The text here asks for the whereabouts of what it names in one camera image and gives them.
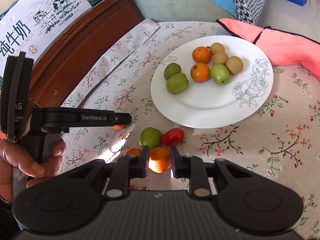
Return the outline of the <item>left hand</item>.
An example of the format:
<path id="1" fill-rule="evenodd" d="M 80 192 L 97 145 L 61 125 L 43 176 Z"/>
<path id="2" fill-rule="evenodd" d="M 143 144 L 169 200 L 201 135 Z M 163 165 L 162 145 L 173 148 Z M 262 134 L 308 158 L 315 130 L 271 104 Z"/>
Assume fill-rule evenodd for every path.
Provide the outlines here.
<path id="1" fill-rule="evenodd" d="M 18 168 L 32 179 L 26 183 L 26 187 L 34 186 L 51 177 L 54 177 L 62 167 L 63 154 L 66 145 L 60 139 L 52 146 L 52 155 L 43 163 L 37 163 L 29 152 L 18 144 L 1 140 L 1 201 L 9 204 L 13 201 L 12 194 L 12 169 Z"/>

